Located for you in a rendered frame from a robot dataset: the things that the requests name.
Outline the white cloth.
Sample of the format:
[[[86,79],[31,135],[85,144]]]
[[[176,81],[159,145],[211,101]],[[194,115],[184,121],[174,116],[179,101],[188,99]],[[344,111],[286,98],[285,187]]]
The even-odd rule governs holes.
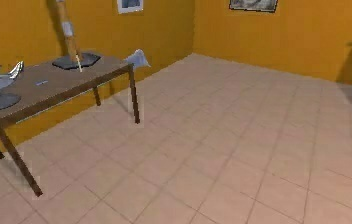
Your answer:
[[[125,61],[131,63],[134,69],[139,67],[150,67],[144,51],[141,49],[135,50],[131,55],[125,58]]]

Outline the wooden lamp on black base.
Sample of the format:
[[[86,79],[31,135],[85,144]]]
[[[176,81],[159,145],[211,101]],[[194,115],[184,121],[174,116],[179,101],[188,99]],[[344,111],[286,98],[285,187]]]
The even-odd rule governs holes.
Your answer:
[[[85,67],[91,67],[98,62],[100,56],[80,51],[76,44],[72,22],[67,13],[66,2],[65,0],[55,1],[68,54],[55,59],[52,65],[64,70],[78,69],[82,72]]]

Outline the white framed blue picture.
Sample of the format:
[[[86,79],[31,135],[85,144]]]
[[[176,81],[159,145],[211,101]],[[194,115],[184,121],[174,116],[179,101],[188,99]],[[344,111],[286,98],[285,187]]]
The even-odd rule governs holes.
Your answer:
[[[117,0],[118,13],[137,12],[143,9],[143,0]]]

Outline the dark framed grey picture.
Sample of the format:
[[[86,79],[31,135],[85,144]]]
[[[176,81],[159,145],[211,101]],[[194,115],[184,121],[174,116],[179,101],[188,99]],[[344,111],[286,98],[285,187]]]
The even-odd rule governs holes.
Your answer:
[[[277,4],[278,0],[230,0],[229,8],[231,10],[274,13]]]

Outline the brown wooden table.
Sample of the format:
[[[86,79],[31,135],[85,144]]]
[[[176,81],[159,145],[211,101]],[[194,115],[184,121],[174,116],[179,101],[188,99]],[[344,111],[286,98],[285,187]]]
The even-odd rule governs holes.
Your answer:
[[[129,74],[134,118],[135,123],[139,124],[134,69],[131,63],[112,56],[104,56],[82,72],[62,70],[52,66],[51,62],[27,67],[24,70],[25,77],[13,88],[13,92],[19,95],[21,100],[14,106],[0,110],[0,140],[37,197],[43,192],[7,136],[5,129],[89,90],[93,91],[96,104],[100,106],[101,100],[97,87],[125,73]],[[37,82],[43,80],[48,82],[36,86]]]

